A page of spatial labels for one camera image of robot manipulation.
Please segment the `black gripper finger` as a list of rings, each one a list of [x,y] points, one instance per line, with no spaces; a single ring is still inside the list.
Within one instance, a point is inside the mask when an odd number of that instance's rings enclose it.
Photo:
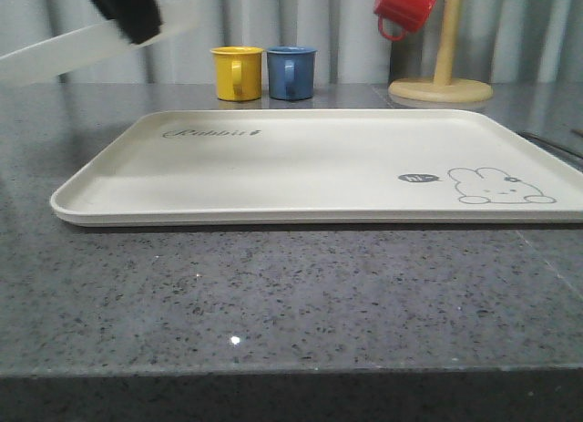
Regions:
[[[107,20],[114,20],[135,45],[145,43],[161,31],[157,0],[91,0]]]

